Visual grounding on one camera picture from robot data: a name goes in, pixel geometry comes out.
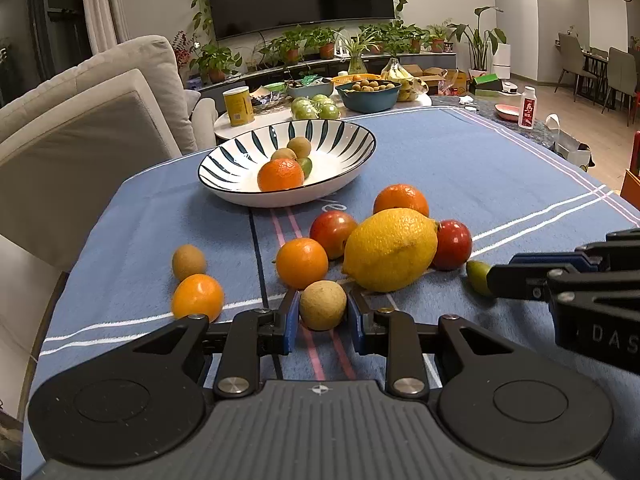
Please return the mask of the pale yellow round fruit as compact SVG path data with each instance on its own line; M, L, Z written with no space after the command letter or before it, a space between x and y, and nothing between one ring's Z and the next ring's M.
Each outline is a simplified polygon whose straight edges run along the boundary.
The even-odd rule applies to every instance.
M334 281L308 285L299 298L299 315L308 330L325 332L341 322L346 309L344 288Z

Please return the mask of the small green fruit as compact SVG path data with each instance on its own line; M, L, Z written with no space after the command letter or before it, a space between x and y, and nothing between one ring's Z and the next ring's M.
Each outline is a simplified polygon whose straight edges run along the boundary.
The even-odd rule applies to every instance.
M488 273L491 265L480 260L469 260L465 267L466 278L472 289L484 297L493 297L494 293L488 285Z
M312 170L312 161L308 157L301 157L297 159L297 162L303 170L304 179L307 179L310 176Z

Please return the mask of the orange mandarin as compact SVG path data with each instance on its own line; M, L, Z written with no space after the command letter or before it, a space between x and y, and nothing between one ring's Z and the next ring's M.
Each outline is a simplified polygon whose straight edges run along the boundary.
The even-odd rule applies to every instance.
M191 314L204 314L210 322L216 321L224 306L224 290L214 278L206 274L193 274L176 288L171 299L171 312L175 318Z
M286 286L302 290L326 276L329 259L324 248L312 238L296 238L279 249L276 270Z
M270 160L257 174L257 185L262 192L285 191L299 188L305 182L302 168L292 159Z
M423 193L412 185L392 184L378 193L373 204L373 213L385 209L409 208L413 209L425 217L430 215L430 206Z

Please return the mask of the large yellow lemon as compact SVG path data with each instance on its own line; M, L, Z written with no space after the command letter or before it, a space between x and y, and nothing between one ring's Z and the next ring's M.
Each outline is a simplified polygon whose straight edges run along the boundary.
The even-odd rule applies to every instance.
M393 292L414 283L437 252L439 224L410 208L384 209L349 235L342 272L371 292Z

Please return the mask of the brown kiwi on cloth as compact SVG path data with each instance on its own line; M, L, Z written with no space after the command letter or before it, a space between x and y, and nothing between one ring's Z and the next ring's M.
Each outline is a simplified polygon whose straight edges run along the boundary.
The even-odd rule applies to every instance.
M207 269L207 261L201 249L185 244L178 247L171 258L172 273L182 282L194 274L204 274Z

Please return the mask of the red tomato right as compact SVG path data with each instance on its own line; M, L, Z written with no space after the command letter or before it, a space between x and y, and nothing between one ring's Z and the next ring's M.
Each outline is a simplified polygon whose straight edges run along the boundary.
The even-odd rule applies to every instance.
M437 250L431 267L439 271L453 271L463 266L472 252L472 235L460 221L442 220L437 230Z

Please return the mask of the red tomato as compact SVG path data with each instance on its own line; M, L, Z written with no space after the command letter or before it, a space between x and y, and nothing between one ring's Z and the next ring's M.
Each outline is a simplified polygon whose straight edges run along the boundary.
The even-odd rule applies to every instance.
M318 242L330 260L342 258L346 242L358 222L343 211L326 211L314 219L309 237Z
M460 221L442 220L437 230L437 250L431 267L439 271L453 271L463 266L472 252L472 235Z

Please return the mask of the red tomato middle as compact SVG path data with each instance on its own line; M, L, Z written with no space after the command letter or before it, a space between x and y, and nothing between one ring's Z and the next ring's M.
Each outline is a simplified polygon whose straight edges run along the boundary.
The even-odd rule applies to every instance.
M309 237L318 242L330 260L342 258L346 242L358 222L343 211L326 211L314 219Z

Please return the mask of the blue striped tablecloth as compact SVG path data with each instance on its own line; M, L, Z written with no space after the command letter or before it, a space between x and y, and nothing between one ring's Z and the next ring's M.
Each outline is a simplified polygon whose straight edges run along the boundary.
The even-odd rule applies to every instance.
M387 185L408 183L427 198L432 218L462 221L472 257L503 263L518 252L564 252L639 226L639 211L591 174L516 133L460 110L431 108L354 119L378 147L363 172L318 202L249 213L220 200L198 180L206 154L164 162L128 179L93 228L56 305L32 391L49 377L172 321L177 286L170 260L183 244L200 248L224 289L220 322L272 304L285 288L272 260L287 240L308 235L323 211L362 221ZM437 322L455 313L574 367L608 390L615 406L600 464L616 479L639 479L639 377L554 344L545 304L478 298L457 273L431 272L413 285L376 296L382 306ZM348 332L298 332L281 358L288 379L384 377L377 356L357 356Z

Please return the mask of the pink dish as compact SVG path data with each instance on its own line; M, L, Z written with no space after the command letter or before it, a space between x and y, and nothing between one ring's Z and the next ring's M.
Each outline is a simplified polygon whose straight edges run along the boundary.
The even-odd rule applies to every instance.
M495 112L499 118L507 122L518 122L520 120L520 109L514 105L497 103Z

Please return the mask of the white red label bottle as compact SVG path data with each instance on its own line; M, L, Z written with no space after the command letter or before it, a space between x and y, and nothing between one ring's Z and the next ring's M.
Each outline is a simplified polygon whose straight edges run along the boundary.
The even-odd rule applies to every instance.
M518 125L524 129L533 129L536 112L536 90L532 86L525 86L521 95L520 112L518 113Z

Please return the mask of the white blue striped bowl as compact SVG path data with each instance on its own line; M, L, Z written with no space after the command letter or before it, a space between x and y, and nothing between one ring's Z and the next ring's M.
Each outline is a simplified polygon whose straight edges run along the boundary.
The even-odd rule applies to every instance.
M344 188L360 175L375 150L374 134L352 122L279 122L216 146L198 166L198 180L235 205L299 205Z

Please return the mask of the brown fruit in bowl front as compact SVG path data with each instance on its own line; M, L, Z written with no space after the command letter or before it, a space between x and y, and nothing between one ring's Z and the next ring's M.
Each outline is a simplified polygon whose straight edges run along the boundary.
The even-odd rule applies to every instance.
M276 160L276 159L292 159L292 160L296 160L297 159L297 155L290 148L279 148L277 151L275 151L271 155L271 160Z

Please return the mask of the brown fruit in bowl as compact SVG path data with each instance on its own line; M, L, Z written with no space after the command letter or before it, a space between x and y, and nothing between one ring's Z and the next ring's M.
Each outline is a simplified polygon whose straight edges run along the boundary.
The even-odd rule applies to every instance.
M307 158L311 152L311 143L304 136L294 136L286 147L294 152L297 159Z
M292 159L292 160L296 160L297 159L297 155L290 148L279 148L277 151L275 151L271 155L271 160L276 160L276 159Z

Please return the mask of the brown fruit in bowl back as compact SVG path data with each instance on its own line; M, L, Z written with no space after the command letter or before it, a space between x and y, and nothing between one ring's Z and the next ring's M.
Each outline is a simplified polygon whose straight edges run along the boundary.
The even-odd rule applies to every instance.
M297 159L307 158L311 152L311 143L304 136L294 136L286 147L294 152Z

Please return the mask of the yellow can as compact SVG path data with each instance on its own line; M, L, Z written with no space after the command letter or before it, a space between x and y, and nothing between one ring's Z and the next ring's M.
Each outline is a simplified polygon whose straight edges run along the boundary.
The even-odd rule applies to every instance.
M252 97L247 86L226 90L222 97L232 127L246 125L254 120Z

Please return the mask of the tray of green apples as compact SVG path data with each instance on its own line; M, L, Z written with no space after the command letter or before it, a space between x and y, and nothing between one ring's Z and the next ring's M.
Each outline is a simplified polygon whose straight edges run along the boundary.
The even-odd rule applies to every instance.
M312 98L296 98L291 105L291 112L295 120L335 120L341 117L337 105L324 94L316 94Z

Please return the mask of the teal bowl of nuts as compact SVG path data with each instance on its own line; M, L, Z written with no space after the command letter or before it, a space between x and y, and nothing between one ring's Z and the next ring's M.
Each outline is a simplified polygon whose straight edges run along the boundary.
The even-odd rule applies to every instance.
M344 107L359 114L390 110L398 101L400 84L387 80L357 80L336 88Z

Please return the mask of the bunch of bananas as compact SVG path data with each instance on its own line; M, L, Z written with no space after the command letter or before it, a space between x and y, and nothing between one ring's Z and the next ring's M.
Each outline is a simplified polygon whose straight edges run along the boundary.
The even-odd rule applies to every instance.
M381 78L398 84L398 102L414 102L420 96L428 95L428 85L422 79L412 76L402 66L398 58L391 58L382 69Z

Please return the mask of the beige sofa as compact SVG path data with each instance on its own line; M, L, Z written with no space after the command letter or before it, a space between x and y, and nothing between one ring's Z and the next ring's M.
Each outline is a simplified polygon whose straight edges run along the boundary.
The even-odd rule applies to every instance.
M213 148L216 104L183 88L174 50L143 36L1 110L1 233L69 271L122 182Z

